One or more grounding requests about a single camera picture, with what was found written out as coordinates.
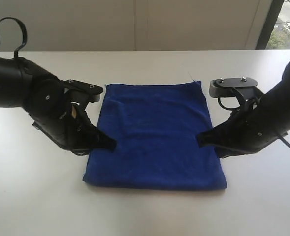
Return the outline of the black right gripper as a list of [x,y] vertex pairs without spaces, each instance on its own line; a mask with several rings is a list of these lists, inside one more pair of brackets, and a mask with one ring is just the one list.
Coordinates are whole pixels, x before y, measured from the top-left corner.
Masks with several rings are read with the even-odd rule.
[[200,147],[216,146],[219,157],[254,154],[288,131],[288,107],[279,103],[252,103],[222,125],[197,134]]

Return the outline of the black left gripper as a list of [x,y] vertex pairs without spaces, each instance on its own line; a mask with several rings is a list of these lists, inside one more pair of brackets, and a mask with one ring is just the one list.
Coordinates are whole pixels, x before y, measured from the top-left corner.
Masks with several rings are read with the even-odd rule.
[[46,75],[33,78],[23,108],[34,126],[64,150],[77,155],[94,148],[114,151],[117,141],[92,125],[86,106],[70,102],[62,80]]

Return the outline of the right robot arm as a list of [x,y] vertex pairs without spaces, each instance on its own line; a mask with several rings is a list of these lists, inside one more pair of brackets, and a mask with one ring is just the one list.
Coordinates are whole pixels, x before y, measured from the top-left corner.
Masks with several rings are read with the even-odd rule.
[[249,77],[216,79],[209,95],[230,111],[230,117],[197,134],[200,147],[214,146],[219,158],[254,154],[276,140],[290,149],[284,138],[290,130],[290,62],[281,81],[267,93]]

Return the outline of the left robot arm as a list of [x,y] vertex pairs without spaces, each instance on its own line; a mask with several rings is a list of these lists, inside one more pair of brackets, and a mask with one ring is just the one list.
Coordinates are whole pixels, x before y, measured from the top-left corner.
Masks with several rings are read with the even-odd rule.
[[95,127],[85,111],[102,93],[97,85],[60,80],[23,57],[0,57],[0,108],[21,107],[33,119],[33,127],[76,155],[116,147],[116,140]]

